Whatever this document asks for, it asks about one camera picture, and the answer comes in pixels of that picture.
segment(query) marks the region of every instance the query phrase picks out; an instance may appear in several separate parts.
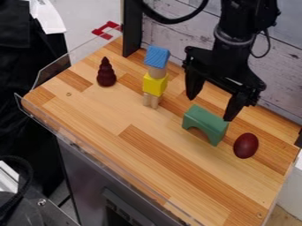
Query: black jacket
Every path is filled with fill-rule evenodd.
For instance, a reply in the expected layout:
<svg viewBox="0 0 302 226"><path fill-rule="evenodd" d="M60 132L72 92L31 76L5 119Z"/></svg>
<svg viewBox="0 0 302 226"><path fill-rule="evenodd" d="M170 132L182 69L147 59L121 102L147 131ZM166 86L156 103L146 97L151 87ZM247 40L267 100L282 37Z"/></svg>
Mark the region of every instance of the black jacket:
<svg viewBox="0 0 302 226"><path fill-rule="evenodd" d="M66 51L64 35L46 35L28 2L0 1L0 154L28 159L42 183L56 177L55 139L18 109L14 93L28 93L38 71Z"/></svg>

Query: wood grain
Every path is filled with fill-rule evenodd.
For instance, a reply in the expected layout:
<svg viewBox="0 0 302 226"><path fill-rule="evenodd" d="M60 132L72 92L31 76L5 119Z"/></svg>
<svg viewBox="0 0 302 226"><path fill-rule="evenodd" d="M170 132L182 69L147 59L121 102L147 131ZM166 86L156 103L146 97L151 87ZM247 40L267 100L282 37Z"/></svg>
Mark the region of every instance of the wood grain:
<svg viewBox="0 0 302 226"><path fill-rule="evenodd" d="M160 107L146 108L146 51L123 58L121 43L112 42L36 88L24 100L33 105L24 107L34 114L34 106L43 113L39 118L46 114L60 124L61 136L73 134L78 147L184 222L261 225L297 156L299 126L261 107L245 108L212 147L197 132L182 129L182 116L194 103L221 116L230 96L207 83L188 101L183 70L169 63L171 79ZM95 79L105 56L118 77L107 88ZM241 160L232 145L244 132L253 132L260 148Z"/></svg>

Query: blue block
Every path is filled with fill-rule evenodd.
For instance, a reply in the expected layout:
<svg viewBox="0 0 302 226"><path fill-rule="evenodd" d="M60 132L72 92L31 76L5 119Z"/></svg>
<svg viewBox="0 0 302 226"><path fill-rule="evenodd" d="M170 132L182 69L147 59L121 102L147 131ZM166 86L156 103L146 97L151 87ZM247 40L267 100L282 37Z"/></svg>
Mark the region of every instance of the blue block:
<svg viewBox="0 0 302 226"><path fill-rule="evenodd" d="M145 64L156 68L165 68L170 57L167 49L157 46L149 46L145 57Z"/></svg>

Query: black vertical post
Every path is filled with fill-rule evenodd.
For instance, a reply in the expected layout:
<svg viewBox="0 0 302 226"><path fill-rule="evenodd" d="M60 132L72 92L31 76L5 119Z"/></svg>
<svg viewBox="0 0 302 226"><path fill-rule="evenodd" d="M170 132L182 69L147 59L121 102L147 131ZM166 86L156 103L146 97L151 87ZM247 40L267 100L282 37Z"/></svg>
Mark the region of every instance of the black vertical post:
<svg viewBox="0 0 302 226"><path fill-rule="evenodd" d="M295 146L302 148L302 129L300 130Z"/></svg>
<svg viewBox="0 0 302 226"><path fill-rule="evenodd" d="M134 0L124 2L123 57L140 48L142 38L142 11Z"/></svg>

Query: clear plastic panel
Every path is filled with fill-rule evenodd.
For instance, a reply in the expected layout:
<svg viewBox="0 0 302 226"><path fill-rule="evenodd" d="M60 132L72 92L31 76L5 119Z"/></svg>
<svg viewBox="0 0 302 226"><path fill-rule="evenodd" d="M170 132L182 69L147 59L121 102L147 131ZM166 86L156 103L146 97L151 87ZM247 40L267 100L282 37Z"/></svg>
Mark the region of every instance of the clear plastic panel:
<svg viewBox="0 0 302 226"><path fill-rule="evenodd" d="M84 140L77 137L77 135L59 124L56 120L43 113L34 104L22 98L18 94L15 94L15 98L19 109L26 115L31 117L34 121L42 125L48 131L52 132L68 146L73 147L75 150L83 153L86 157L98 164L99 167L101 167L108 174L117 179L124 186L138 193L139 195L144 197L144 199L148 200L151 204L159 208L167 216L171 217L176 222L179 222L179 225L203 225L199 221L191 217L189 214L187 214L185 211L183 211L181 208L166 200L160 193L145 185L134 175L121 168L106 155L95 150ZM166 203L165 207L159 204L160 200Z"/></svg>
<svg viewBox="0 0 302 226"><path fill-rule="evenodd" d="M91 41L82 44L73 51L61 56L55 62L49 64L48 66L40 70L37 79L33 85L33 89L40 86L47 80L55 77L57 74L66 70L71 65L76 64L78 61L94 53L102 46L108 44L111 41L114 41L114 39L121 35L121 32L119 31L119 27L116 27L107 31L106 34L110 34L112 36L109 41L103 39L100 36L96 36ZM37 123L41 124L47 130L52 132L67 145L73 147L75 150L80 151L85 156L92 159L103 170L106 170L120 183L144 197L144 199L148 200L150 203L155 205L167 216L171 217L176 222L178 222L179 225L202 225L199 221L191 217L181 208L166 200L160 193L154 191L152 188L142 183L130 172L121 168L118 164L113 162L106 155L102 154L102 152L95 150L83 139L77 137L77 135L75 135L73 132L69 131L63 125L59 124L54 118L51 118L49 115L43 113L43 111L37 108L33 103L29 102L18 94L15 94L15 98L21 111L23 111Z"/></svg>
<svg viewBox="0 0 302 226"><path fill-rule="evenodd" d="M110 40L104 38L108 34L112 36ZM109 31L106 31L106 33L100 36L95 36L95 38L92 40L87 41L78 46L76 49L66 53L65 55L62 55L56 61L39 71L32 89L35 89L45 81L55 77L60 72L66 70L71 65L76 64L78 61L94 53L96 50L115 40L119 36L121 36L120 26L117 26Z"/></svg>

